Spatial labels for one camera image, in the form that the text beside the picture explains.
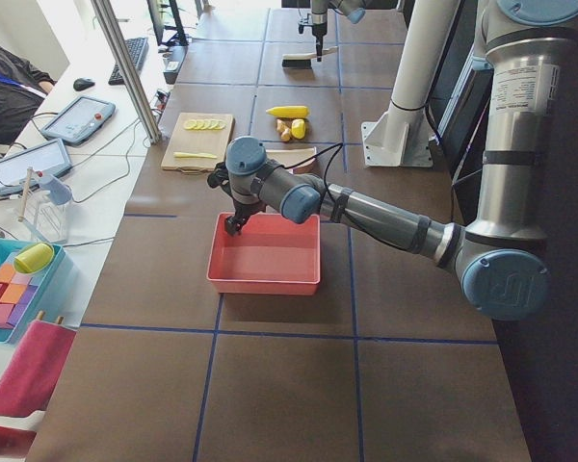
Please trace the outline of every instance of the blue plastic bin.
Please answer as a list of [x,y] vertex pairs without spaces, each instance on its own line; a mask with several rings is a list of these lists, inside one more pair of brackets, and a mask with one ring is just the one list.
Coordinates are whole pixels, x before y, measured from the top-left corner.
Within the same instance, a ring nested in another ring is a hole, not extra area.
[[[30,244],[35,243],[0,239],[0,266],[13,252],[17,252]],[[44,275],[35,295],[13,329],[0,329],[0,343],[17,342],[39,310],[45,312],[48,321],[53,321],[62,311],[62,302],[66,298],[69,288],[68,281],[72,276],[74,266],[60,245],[52,244],[52,246],[54,247],[54,258],[47,269],[43,270]]]

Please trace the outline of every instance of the black keyboard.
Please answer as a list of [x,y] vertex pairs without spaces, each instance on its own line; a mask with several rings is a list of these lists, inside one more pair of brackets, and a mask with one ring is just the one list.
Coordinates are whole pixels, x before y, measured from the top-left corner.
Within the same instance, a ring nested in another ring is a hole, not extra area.
[[[133,62],[133,66],[135,66],[139,72],[142,70],[142,66],[144,65],[145,61],[145,53],[147,53],[147,38],[128,38],[125,40],[125,42],[126,48],[128,49],[128,54],[131,57],[131,61]],[[124,83],[124,79],[122,78],[122,74],[119,73],[117,64],[114,64],[114,70],[112,71],[112,75],[109,77],[109,81],[107,83],[109,85],[122,85]]]

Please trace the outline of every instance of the tiled table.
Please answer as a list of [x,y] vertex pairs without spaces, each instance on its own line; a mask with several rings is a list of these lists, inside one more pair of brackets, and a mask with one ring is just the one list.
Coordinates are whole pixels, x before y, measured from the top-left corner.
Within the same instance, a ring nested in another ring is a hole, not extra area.
[[[284,71],[282,53],[314,48],[297,22],[296,10],[205,14],[163,133],[180,112],[232,113],[234,137],[278,148],[265,109],[307,104],[311,130],[289,147],[344,142],[330,182],[446,221],[440,160],[363,163],[359,123],[387,107],[402,16],[333,15],[340,53]],[[218,295],[205,273],[230,199],[161,170],[166,147],[148,152],[29,461],[529,460],[491,323],[455,277],[324,222],[316,295]]]

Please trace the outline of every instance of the yellow cup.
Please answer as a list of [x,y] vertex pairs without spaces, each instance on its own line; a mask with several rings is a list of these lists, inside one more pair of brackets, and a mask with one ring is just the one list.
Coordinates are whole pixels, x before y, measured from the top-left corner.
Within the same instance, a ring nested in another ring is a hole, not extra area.
[[54,247],[46,243],[31,244],[21,249],[15,257],[15,271],[37,272],[45,268],[54,258]]

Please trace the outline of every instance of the computer mouse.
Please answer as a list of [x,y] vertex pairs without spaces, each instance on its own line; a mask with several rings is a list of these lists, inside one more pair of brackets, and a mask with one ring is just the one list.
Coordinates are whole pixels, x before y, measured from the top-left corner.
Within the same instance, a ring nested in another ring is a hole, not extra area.
[[95,81],[93,79],[80,77],[79,79],[76,79],[75,82],[73,82],[73,89],[75,91],[81,91],[81,90],[85,90],[85,89],[89,89],[90,87],[93,87],[94,84],[95,84]]

